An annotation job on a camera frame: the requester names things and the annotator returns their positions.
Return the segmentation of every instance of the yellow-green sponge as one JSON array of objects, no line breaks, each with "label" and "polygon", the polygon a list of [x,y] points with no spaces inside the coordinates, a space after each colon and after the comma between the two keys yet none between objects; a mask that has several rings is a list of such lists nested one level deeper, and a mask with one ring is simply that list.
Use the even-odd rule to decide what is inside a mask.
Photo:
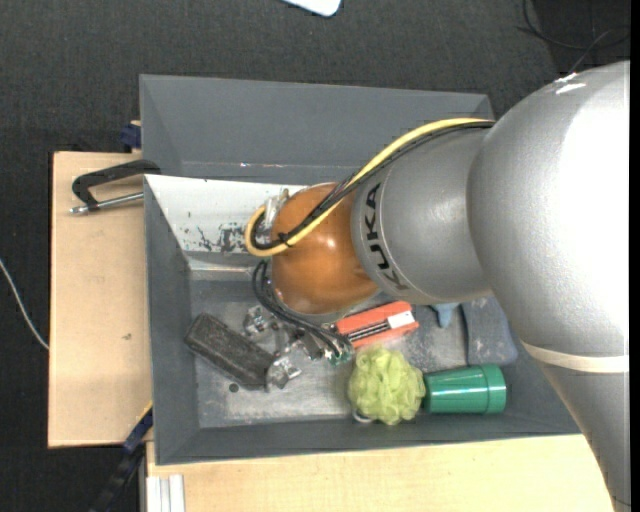
[{"label": "yellow-green sponge", "polygon": [[375,347],[358,352],[347,394],[358,413],[396,425],[415,417],[426,388],[402,353]]}]

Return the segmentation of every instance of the orange object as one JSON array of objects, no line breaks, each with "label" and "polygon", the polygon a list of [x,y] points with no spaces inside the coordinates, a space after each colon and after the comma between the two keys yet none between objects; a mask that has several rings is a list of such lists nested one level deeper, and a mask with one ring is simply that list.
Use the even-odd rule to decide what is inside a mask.
[{"label": "orange object", "polygon": [[336,322],[336,330],[349,338],[354,348],[398,338],[419,327],[413,317],[411,304],[391,302]]},{"label": "orange object", "polygon": [[[297,226],[335,184],[301,190],[278,212],[271,235]],[[351,242],[351,206],[347,195],[330,215],[300,242],[272,258],[271,279],[280,300],[303,314],[333,313],[373,296],[378,286],[360,266]]]}]

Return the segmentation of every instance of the green cup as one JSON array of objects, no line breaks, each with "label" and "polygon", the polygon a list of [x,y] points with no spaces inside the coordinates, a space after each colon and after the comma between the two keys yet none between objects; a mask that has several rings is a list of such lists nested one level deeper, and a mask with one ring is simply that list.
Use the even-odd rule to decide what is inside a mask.
[{"label": "green cup", "polygon": [[507,403],[507,386],[495,364],[425,374],[423,406],[432,413],[495,414]]}]

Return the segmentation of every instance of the wooden table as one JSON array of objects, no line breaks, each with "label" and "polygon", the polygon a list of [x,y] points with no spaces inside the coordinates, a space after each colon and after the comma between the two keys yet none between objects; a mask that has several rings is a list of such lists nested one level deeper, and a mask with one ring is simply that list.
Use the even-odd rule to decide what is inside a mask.
[{"label": "wooden table", "polygon": [[[57,153],[53,167],[49,446],[121,443],[151,398],[142,203],[75,217],[71,183],[139,158]],[[140,190],[140,179],[97,189]],[[156,466],[184,475],[188,512],[610,512],[581,435]]]}]

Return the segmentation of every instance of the gray robot arm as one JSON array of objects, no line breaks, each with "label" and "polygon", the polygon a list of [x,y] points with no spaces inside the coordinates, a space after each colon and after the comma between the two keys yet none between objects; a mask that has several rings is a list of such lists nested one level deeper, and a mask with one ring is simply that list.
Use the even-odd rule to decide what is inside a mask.
[{"label": "gray robot arm", "polygon": [[385,292],[417,304],[495,295],[616,510],[631,509],[629,95],[629,62],[558,80],[490,130],[399,158],[352,211],[358,257]]}]

